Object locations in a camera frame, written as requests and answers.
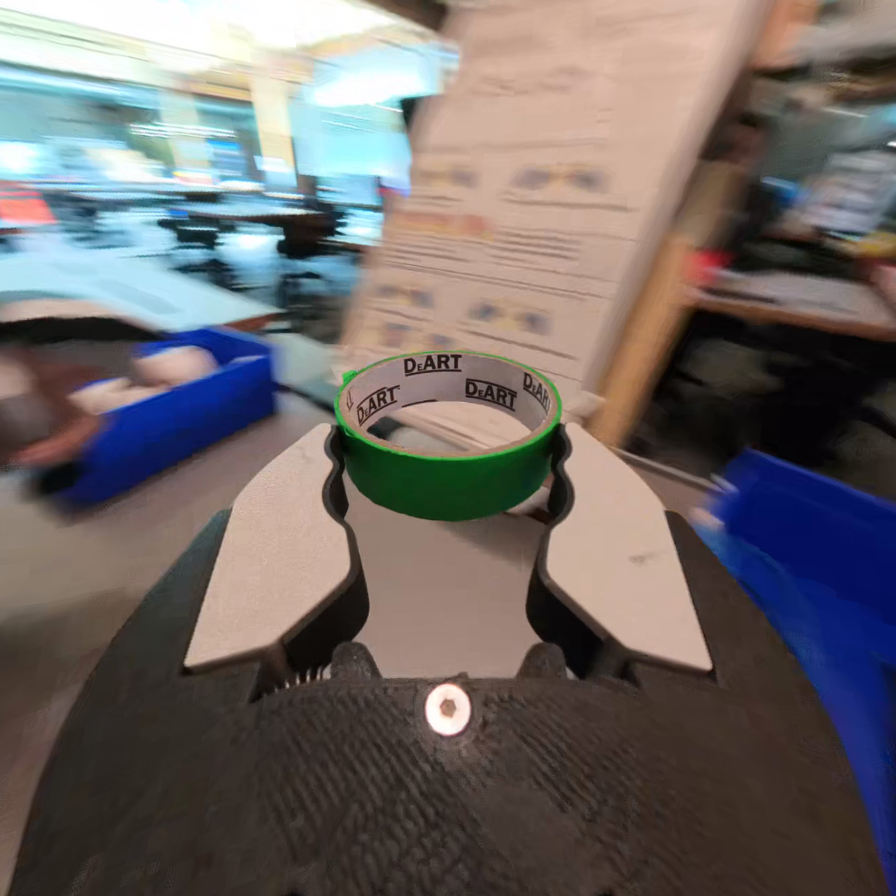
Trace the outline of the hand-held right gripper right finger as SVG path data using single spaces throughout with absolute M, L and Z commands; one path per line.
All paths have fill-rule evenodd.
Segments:
M 666 509 L 644 480 L 577 424 L 557 430 L 546 526 L 527 619 L 574 678 L 633 664 L 691 676 L 713 663 Z

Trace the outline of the green tape roll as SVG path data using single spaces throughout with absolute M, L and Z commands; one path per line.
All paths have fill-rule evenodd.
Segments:
M 497 448 L 415 454 L 373 432 L 397 411 L 444 403 L 493 410 L 526 429 Z M 344 467 L 372 502 L 429 521 L 470 521 L 523 504 L 551 474 L 563 404 L 539 371 L 496 355 L 431 351 L 343 375 L 334 400 Z

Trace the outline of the white table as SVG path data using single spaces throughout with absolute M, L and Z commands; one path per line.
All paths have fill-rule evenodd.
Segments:
M 2 299 L 10 293 L 83 299 L 162 330 L 261 330 L 271 305 L 169 270 L 155 260 L 106 250 L 2 256 Z

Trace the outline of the white printed poster board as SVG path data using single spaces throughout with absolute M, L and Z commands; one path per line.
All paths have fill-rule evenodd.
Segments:
M 468 2 L 339 371 L 474 350 L 586 409 L 766 2 Z

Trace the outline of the blue plastic bin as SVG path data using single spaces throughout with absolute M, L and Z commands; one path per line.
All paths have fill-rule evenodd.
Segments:
M 895 507 L 745 451 L 695 526 L 817 691 L 895 886 Z
M 103 412 L 79 458 L 28 476 L 33 496 L 72 512 L 106 504 L 276 413 L 273 348 L 259 338 L 202 328 L 138 349 L 140 361 L 195 357 L 208 372 Z

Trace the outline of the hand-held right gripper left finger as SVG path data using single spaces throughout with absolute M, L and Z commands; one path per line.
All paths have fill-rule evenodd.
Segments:
M 258 661 L 269 673 L 321 673 L 369 613 L 346 521 L 340 432 L 321 424 L 234 501 L 185 653 L 199 673 Z

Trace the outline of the wooden shelf desk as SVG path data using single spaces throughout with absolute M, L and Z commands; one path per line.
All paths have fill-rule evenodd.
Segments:
M 602 379 L 602 402 L 588 431 L 610 449 L 622 449 L 646 409 L 671 352 L 697 311 L 749 323 L 776 323 L 880 341 L 894 341 L 894 306 L 887 294 L 854 288 L 835 306 L 810 298 L 808 287 L 758 293 L 734 285 L 733 275 L 711 267 L 694 247 L 702 226 L 717 226 L 733 196 L 733 163 L 700 161 L 683 194 L 651 274 L 633 305 Z

